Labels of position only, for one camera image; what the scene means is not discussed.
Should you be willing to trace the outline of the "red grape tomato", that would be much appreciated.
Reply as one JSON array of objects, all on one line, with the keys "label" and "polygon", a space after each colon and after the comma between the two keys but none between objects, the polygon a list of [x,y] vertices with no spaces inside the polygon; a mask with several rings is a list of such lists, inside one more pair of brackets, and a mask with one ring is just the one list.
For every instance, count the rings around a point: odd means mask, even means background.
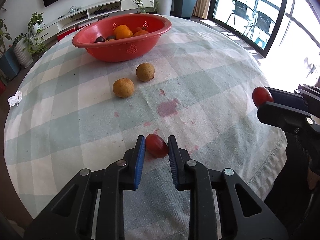
[{"label": "red grape tomato", "polygon": [[252,92],[252,100],[257,108],[265,102],[274,102],[270,91],[265,87],[256,87]]},{"label": "red grape tomato", "polygon": [[155,158],[164,158],[168,155],[168,146],[165,141],[156,134],[149,134],[145,140],[146,149]]}]

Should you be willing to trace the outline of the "orange tangerine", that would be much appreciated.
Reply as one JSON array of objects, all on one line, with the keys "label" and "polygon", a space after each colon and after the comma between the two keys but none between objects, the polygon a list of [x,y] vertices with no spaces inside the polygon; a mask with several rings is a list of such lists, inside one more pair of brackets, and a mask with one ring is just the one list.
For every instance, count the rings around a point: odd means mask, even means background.
[{"label": "orange tangerine", "polygon": [[127,29],[129,29],[127,25],[124,25],[124,24],[119,25],[114,29],[114,35],[116,35],[121,30],[127,30]]},{"label": "orange tangerine", "polygon": [[130,38],[132,36],[133,36],[133,33],[132,33],[132,31],[130,29],[121,30],[116,34],[116,39],[117,40],[121,40],[121,39],[124,39],[124,38]]}]

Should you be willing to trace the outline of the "brown longan fruit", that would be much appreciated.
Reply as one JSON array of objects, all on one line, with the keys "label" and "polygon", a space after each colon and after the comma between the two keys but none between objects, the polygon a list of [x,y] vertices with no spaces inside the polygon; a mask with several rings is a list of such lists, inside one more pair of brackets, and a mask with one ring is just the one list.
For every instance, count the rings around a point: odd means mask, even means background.
[{"label": "brown longan fruit", "polygon": [[128,78],[121,78],[113,84],[113,92],[117,97],[128,98],[134,93],[134,91],[134,83]]},{"label": "brown longan fruit", "polygon": [[155,76],[155,68],[150,63],[141,63],[136,68],[136,76],[140,81],[148,82]]}]

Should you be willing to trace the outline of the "brown longan fruit right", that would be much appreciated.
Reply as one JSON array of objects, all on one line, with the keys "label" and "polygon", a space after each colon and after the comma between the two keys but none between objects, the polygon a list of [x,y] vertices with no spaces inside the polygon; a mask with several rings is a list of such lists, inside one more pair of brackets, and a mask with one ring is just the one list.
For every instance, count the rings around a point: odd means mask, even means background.
[{"label": "brown longan fruit right", "polygon": [[155,68],[150,63],[141,63],[136,68],[136,76],[140,81],[148,82],[155,76]]}]

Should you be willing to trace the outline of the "checkered green white tablecloth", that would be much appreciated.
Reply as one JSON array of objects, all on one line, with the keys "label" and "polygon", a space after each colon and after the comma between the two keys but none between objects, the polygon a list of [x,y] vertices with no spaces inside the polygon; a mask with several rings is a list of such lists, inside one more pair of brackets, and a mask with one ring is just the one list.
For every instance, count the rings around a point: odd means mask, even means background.
[{"label": "checkered green white tablecloth", "polygon": [[[205,25],[169,17],[171,29],[145,55],[99,61],[68,35],[53,45],[19,86],[4,129],[4,158],[16,193],[35,218],[84,168],[102,170],[135,146],[139,135],[174,135],[207,168],[231,168],[260,198],[282,171],[287,140],[262,124],[252,100],[267,85],[244,48]],[[140,81],[150,63],[155,76]],[[135,86],[117,97],[113,84]]]}]

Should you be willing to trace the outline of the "balcony chair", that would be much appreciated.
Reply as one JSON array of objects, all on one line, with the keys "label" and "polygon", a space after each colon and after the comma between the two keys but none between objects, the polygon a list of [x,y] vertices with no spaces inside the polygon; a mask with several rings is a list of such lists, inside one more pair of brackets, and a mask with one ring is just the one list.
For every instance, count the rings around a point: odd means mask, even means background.
[{"label": "balcony chair", "polygon": [[250,38],[252,38],[254,35],[255,28],[258,28],[260,31],[262,31],[268,37],[270,37],[271,36],[270,27],[271,27],[271,24],[275,25],[274,20],[272,20],[272,18],[270,18],[269,16],[267,16],[265,13],[261,11],[256,10],[254,11],[254,13],[255,13],[255,20],[254,20],[254,23],[250,25],[250,28],[247,34],[250,34]]},{"label": "balcony chair", "polygon": [[232,10],[232,13],[229,15],[226,23],[228,23],[229,19],[231,16],[234,16],[234,21],[233,21],[233,28],[235,28],[235,18],[236,16],[242,18],[247,22],[247,25],[244,26],[244,32],[247,30],[248,27],[250,27],[255,20],[255,11],[250,8],[247,4],[240,2],[238,0],[232,0],[232,3],[234,4],[234,9]]}]

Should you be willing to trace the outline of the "red plastic colander bowl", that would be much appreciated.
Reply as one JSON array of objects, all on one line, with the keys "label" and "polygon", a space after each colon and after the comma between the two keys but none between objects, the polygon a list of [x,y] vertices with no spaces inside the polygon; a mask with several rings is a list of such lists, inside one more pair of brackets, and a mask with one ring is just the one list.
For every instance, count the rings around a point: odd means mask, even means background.
[{"label": "red plastic colander bowl", "polygon": [[72,44],[97,60],[122,62],[149,52],[171,26],[169,19],[155,14],[112,16],[82,28]]}]

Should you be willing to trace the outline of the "orange tangerine bowl front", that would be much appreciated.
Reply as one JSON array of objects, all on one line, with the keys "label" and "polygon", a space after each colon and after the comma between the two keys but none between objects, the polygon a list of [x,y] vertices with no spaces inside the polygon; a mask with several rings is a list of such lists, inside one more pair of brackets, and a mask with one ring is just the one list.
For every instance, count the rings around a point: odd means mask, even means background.
[{"label": "orange tangerine bowl front", "polygon": [[135,32],[133,36],[136,37],[136,36],[145,35],[148,33],[149,32],[147,30],[139,30],[139,31]]}]

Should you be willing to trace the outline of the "dark plum in bowl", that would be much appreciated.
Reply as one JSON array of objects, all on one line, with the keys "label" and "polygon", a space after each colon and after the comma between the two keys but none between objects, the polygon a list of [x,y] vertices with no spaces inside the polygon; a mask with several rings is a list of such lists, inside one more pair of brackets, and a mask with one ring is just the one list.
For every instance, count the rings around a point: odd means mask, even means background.
[{"label": "dark plum in bowl", "polygon": [[99,36],[95,39],[95,43],[97,42],[105,42],[105,38],[103,36]]}]

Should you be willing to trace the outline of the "orange tangerine in bowl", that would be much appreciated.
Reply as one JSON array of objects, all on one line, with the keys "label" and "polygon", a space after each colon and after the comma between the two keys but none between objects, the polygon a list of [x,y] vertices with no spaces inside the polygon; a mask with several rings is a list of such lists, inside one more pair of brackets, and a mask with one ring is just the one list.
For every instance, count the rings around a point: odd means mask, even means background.
[{"label": "orange tangerine in bowl", "polygon": [[124,25],[124,24],[119,25],[114,29],[114,35],[116,35],[121,30],[127,30],[127,29],[129,29],[127,25]]}]

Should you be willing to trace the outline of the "crumpled white tissue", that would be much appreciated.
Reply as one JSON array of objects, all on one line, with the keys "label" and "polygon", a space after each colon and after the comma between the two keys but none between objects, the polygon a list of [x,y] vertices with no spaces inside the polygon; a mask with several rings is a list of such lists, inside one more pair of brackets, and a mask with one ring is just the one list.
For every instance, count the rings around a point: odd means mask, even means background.
[{"label": "crumpled white tissue", "polygon": [[10,107],[18,106],[22,101],[23,93],[21,91],[17,91],[15,95],[10,96],[7,100]]}]

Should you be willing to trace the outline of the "white tv console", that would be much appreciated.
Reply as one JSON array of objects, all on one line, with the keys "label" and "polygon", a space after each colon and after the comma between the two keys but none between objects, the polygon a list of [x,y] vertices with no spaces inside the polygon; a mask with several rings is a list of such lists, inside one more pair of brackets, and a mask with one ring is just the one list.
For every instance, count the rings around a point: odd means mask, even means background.
[{"label": "white tv console", "polygon": [[101,19],[110,15],[131,13],[136,7],[131,0],[109,0],[77,9],[75,12],[62,16],[50,23],[45,23],[41,37],[43,42],[56,37],[59,33],[75,26],[83,26],[92,23],[95,19]]}]

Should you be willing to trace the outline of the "pothos plant on console left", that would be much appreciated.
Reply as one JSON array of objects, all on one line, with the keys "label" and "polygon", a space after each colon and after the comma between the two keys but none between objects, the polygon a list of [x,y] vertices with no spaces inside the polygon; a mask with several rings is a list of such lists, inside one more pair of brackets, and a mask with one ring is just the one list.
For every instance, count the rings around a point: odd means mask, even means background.
[{"label": "pothos plant on console left", "polygon": [[44,39],[41,37],[43,28],[45,27],[42,15],[43,13],[34,12],[27,25],[28,32],[23,43],[31,56],[34,54],[40,55],[47,51],[47,47],[43,42]]}]

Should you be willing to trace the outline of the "tall plant blue pot left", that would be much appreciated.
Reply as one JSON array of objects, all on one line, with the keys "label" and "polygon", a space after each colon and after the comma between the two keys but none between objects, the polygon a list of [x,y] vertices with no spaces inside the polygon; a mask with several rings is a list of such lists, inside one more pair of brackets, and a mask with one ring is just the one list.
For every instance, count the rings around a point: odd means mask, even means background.
[{"label": "tall plant blue pot left", "polygon": [[1,71],[8,80],[13,80],[20,72],[20,66],[14,54],[13,48],[7,49],[5,40],[12,41],[4,20],[0,19],[1,28]]}]

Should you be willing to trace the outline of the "plant in white ribbed pot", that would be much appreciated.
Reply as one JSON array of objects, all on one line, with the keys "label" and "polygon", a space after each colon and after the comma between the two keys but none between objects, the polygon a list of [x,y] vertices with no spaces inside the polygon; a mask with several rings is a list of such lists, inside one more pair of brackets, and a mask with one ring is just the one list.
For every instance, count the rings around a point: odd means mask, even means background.
[{"label": "plant in white ribbed pot", "polygon": [[21,33],[20,35],[18,35],[13,42],[13,49],[14,49],[14,54],[19,62],[19,64],[23,67],[23,68],[28,68],[32,62],[33,62],[33,58],[31,53],[29,53],[28,51],[28,42],[25,41],[25,39],[27,38],[26,34]]}]

